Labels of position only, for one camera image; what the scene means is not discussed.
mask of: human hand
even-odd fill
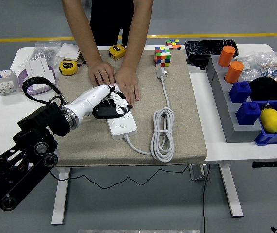
[[[93,86],[103,84],[114,86],[114,68],[108,62],[96,62],[89,66],[89,78]]]
[[[121,67],[121,69],[115,74],[115,80],[120,91],[125,95],[126,101],[134,106],[135,99],[139,101],[136,71],[130,68]]]

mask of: power cord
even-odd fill
[[[174,123],[174,113],[173,110],[170,108],[168,95],[166,92],[166,88],[164,85],[164,77],[167,76],[167,72],[164,68],[160,68],[157,71],[157,77],[160,78],[162,83],[163,92],[165,95],[167,107],[162,108],[153,114],[153,124],[154,124],[154,132],[150,144],[150,151],[151,152],[143,152],[137,149],[129,139],[129,136],[126,134],[124,135],[124,139],[130,145],[130,147],[143,155],[152,155],[158,161],[163,163],[167,163],[171,161],[174,155],[174,142],[173,142],[173,123]],[[161,119],[164,117],[163,128],[161,129]]]
[[[114,187],[114,186],[116,186],[116,185],[118,185],[118,184],[121,184],[121,183],[125,182],[127,179],[129,179],[129,180],[135,182],[135,183],[138,184],[139,186],[143,186],[143,185],[146,184],[148,181],[150,181],[159,171],[168,172],[168,173],[179,173],[179,174],[181,174],[181,173],[184,173],[185,170],[186,170],[187,168],[188,168],[188,166],[185,167],[185,169],[184,169],[183,171],[167,171],[167,170],[163,170],[163,169],[158,169],[148,180],[146,180],[146,181],[143,182],[143,183],[138,183],[136,180],[134,180],[134,179],[132,179],[131,177],[127,176],[124,180],[122,180],[122,181],[120,181],[120,182],[117,182],[117,183],[115,183],[115,184],[113,184],[113,185],[110,185],[110,186],[108,186],[108,187],[102,187],[102,186],[100,186],[98,183],[92,181],[90,178],[88,178],[88,177],[85,176],[85,175],[81,175],[81,176],[77,176],[77,177],[69,177],[69,178],[66,178],[66,179],[59,179],[59,178],[57,178],[51,171],[50,171],[50,174],[51,174],[55,179],[57,179],[58,181],[74,180],[74,179],[79,179],[79,178],[81,178],[81,177],[85,177],[89,182],[95,184],[97,187],[99,187],[99,188],[101,188],[101,189],[109,189],[109,188],[112,188],[112,187]],[[203,188],[203,222],[204,222],[204,223],[203,223],[203,228],[204,228],[203,233],[205,233],[205,187],[206,187],[206,182],[207,182],[207,178],[208,178],[209,173],[210,173],[210,165],[209,165],[209,167],[208,167],[206,179],[205,179],[205,182],[204,182],[204,188]]]
[[[146,184],[148,181],[150,181],[159,171],[168,172],[168,173],[184,173],[185,170],[186,170],[187,168],[188,168],[188,167],[186,167],[183,171],[167,171],[167,170],[163,170],[163,169],[158,169],[148,180],[146,180],[146,181],[143,182],[143,183],[138,183],[136,180],[134,180],[134,179],[132,179],[131,177],[127,176],[124,180],[122,180],[122,181],[120,181],[120,182],[118,182],[118,183],[115,183],[115,184],[113,184],[113,185],[110,185],[110,186],[108,186],[108,187],[102,187],[102,186],[100,186],[98,183],[92,181],[90,178],[88,178],[88,177],[85,176],[85,175],[81,175],[81,176],[77,176],[77,177],[69,177],[69,178],[66,178],[66,179],[59,179],[59,178],[57,178],[51,171],[50,171],[50,174],[51,174],[55,179],[57,179],[58,181],[74,180],[74,179],[79,179],[79,178],[81,178],[81,177],[85,177],[89,182],[91,182],[91,183],[97,185],[99,188],[101,188],[101,189],[108,189],[108,188],[114,187],[114,186],[116,186],[116,185],[118,185],[118,184],[121,184],[121,183],[125,182],[127,179],[129,179],[129,180],[131,180],[131,181],[137,183],[139,186],[143,186],[143,185]]]

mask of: electrical socket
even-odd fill
[[[118,94],[112,92],[111,96],[117,107],[125,107],[128,105],[125,99],[122,99]],[[131,111],[123,117],[116,119],[107,119],[111,136],[114,140],[120,140],[127,134],[129,137],[137,133],[137,126]]]

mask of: orange cylinder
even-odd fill
[[[230,63],[233,59],[235,53],[235,48],[231,45],[226,45],[222,48],[218,64],[222,67],[230,66]]]
[[[227,74],[225,75],[225,81],[229,84],[236,83],[243,69],[244,69],[243,63],[237,62],[237,61],[232,62],[227,71]]]

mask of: coiled white cable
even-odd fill
[[[167,107],[162,108],[153,114],[153,124],[154,124],[154,132],[150,144],[151,152],[143,152],[137,149],[129,139],[129,136],[124,135],[124,139],[127,143],[132,147],[136,152],[143,155],[152,155],[158,161],[163,163],[167,163],[171,161],[174,155],[174,141],[173,141],[173,123],[174,123],[174,113],[170,108],[166,88],[164,85],[164,77],[160,76]],[[164,117],[163,129],[161,129],[161,119]]]

